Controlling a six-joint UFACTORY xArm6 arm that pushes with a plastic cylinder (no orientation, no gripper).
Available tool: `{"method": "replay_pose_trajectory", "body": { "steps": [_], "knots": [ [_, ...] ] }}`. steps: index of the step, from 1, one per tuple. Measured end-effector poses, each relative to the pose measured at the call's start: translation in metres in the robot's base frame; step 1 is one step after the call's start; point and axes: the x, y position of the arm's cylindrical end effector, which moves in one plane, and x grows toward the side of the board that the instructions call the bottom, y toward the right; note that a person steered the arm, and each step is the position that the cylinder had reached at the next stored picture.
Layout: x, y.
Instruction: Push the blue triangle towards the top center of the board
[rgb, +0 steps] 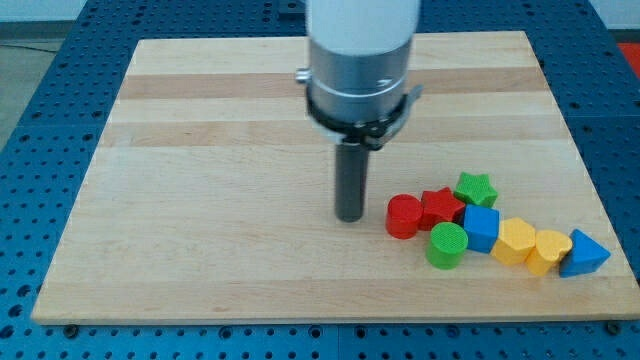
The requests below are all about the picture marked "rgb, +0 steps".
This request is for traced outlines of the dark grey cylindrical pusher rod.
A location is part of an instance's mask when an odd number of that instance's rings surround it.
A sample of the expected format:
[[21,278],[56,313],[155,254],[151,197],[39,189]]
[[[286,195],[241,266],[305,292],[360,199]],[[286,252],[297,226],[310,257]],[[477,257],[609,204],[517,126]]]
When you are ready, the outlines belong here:
[[363,216],[368,161],[369,151],[361,144],[336,146],[334,211],[342,222],[356,222]]

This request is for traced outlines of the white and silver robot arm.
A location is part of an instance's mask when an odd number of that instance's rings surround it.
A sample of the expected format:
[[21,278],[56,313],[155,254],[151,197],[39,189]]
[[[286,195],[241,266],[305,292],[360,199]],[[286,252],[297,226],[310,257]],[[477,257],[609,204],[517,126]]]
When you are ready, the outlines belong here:
[[364,213],[369,154],[404,126],[422,86],[405,88],[419,0],[309,0],[307,114],[335,144],[334,212]]

